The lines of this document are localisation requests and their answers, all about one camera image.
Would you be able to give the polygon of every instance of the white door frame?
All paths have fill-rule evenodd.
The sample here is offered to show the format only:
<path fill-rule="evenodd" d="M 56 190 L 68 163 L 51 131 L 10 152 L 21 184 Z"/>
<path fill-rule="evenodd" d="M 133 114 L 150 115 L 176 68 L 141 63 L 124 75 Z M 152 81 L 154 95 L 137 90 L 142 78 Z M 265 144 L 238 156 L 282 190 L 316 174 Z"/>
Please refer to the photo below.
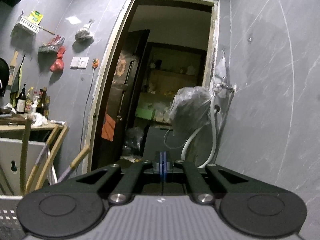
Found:
<path fill-rule="evenodd" d="M 91 150 L 83 161 L 82 174 L 85 174 L 91 171 L 94 137 L 95 137 L 97 119 L 98 119 L 98 114 L 100 110 L 100 104 L 102 100 L 104 87 L 106 85 L 107 76 L 109 74 L 112 76 L 114 75 L 114 72 L 109 73 L 109 68 L 110 68 L 111 61 L 114 56 L 116 47 L 118 45 L 120 35 L 124 29 L 124 24 L 128 19 L 130 11 L 132 9 L 135 10 L 135 8 L 133 7 L 135 1 L 136 0 L 126 0 L 126 2 L 124 3 L 119 13 L 119 16 L 116 20 L 116 23 L 113 27 L 113 30 L 111 32 L 111 35 L 106 47 L 106 51 L 104 53 L 103 59 L 100 64 L 99 74 L 98 74 L 97 81 L 96 81 L 95 88 L 92 95 L 93 101 L 90 107 L 90 113 L 88 118 L 88 129 L 85 135 L 85 144 L 90 145 Z M 203 5 L 209 5 L 212 7 L 207 58 L 206 58 L 206 63 L 204 68 L 204 79 L 202 84 L 204 87 L 209 88 L 210 77 L 212 76 L 212 71 L 213 71 L 212 66 L 214 66 L 215 68 L 216 60 L 217 60 L 220 3 L 219 1 L 216 1 L 216 0 L 172 0 L 172 1 L 198 3 Z"/>

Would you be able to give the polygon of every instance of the door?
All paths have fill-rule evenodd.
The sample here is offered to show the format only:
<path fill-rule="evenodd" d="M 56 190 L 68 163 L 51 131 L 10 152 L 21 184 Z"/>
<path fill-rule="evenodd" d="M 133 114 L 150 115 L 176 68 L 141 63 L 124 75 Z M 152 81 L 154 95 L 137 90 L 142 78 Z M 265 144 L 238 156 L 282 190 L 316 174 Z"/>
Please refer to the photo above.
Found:
<path fill-rule="evenodd" d="M 129 32 L 113 76 L 103 125 L 97 126 L 92 168 L 103 167 L 120 158 L 135 87 L 137 71 L 147 44 L 149 30 Z"/>

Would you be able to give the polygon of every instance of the wooden spatula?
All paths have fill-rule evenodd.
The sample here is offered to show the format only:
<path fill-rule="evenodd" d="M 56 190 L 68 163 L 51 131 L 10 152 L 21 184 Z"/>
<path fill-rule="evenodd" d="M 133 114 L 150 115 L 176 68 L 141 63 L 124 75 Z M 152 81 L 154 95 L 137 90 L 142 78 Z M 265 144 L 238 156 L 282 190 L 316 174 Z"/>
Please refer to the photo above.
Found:
<path fill-rule="evenodd" d="M 9 67 L 9 72 L 10 72 L 10 76 L 9 76 L 9 81 L 8 81 L 8 85 L 11 86 L 12 82 L 13 82 L 13 75 L 14 75 L 14 69 L 17 66 L 17 58 L 18 58 L 18 51 L 14 52 L 13 58 L 10 62 L 10 67 Z"/>

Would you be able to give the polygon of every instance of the sunflower decoration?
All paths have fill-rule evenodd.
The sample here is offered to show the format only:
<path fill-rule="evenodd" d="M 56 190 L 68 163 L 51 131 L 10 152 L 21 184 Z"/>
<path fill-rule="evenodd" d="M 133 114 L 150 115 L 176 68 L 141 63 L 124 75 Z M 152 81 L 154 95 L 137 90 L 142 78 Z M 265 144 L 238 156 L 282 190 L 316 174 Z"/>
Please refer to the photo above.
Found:
<path fill-rule="evenodd" d="M 124 73 L 124 70 L 125 70 L 125 57 L 122 53 L 120 53 L 120 57 L 119 57 L 119 60 L 118 60 L 118 64 L 117 64 L 117 67 L 116 67 L 116 71 L 115 71 L 115 75 L 117 74 L 117 76 L 121 77 Z"/>

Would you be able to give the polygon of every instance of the light switch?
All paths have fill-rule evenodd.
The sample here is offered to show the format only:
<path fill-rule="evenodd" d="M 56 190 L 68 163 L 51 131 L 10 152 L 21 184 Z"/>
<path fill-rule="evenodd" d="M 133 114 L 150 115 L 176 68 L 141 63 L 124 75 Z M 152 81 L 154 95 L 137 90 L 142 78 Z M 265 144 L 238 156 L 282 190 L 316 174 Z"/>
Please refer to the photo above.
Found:
<path fill-rule="evenodd" d="M 80 63 L 80 59 L 81 59 L 81 57 L 73 57 L 71 64 L 70 64 L 70 67 L 71 68 L 78 68 L 78 65 Z"/>
<path fill-rule="evenodd" d="M 78 68 L 87 68 L 89 57 L 81 57 Z"/>

